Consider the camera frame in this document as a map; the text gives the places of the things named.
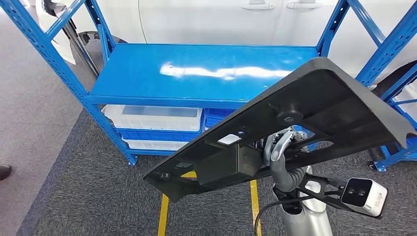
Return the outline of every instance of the car door handle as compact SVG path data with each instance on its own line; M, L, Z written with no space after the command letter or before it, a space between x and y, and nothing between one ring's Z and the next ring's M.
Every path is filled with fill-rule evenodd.
M287 8L289 9L313 9L322 7L323 4L315 2L315 3L304 3L304 2L289 2L287 4Z
M246 10L271 10L274 9L275 5L271 3L265 4L247 4L243 5L242 8Z

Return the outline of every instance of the black panel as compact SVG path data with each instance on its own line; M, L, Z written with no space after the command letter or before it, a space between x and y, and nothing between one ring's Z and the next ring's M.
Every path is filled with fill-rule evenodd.
M391 142L405 147L406 135L415 134L405 118L371 91L329 59L316 58L165 158L144 179L176 202L191 193L269 176L268 167L259 167L262 151L254 149L253 143L294 124L316 135L288 147L285 157L289 170ZM228 134L241 140L230 146L220 144L218 140ZM334 144L313 152L300 150L322 140ZM244 148L251 150L253 160L247 155L236 156ZM252 175L238 166L257 172ZM180 177L190 170L200 175L201 184Z

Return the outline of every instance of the blue shelf board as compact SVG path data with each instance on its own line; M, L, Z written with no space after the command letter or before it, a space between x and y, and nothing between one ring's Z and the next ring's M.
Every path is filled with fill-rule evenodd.
M86 99L237 109L317 56L315 47L117 44Z

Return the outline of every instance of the white camera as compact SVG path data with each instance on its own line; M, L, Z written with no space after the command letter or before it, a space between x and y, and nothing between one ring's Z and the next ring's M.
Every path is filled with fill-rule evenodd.
M388 190L366 178L350 178L341 201L350 209L366 215L381 216Z

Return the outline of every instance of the shoe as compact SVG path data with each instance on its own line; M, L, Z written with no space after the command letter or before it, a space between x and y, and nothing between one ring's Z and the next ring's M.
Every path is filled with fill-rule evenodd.
M9 165L0 165L0 180L7 178L12 172L12 167Z

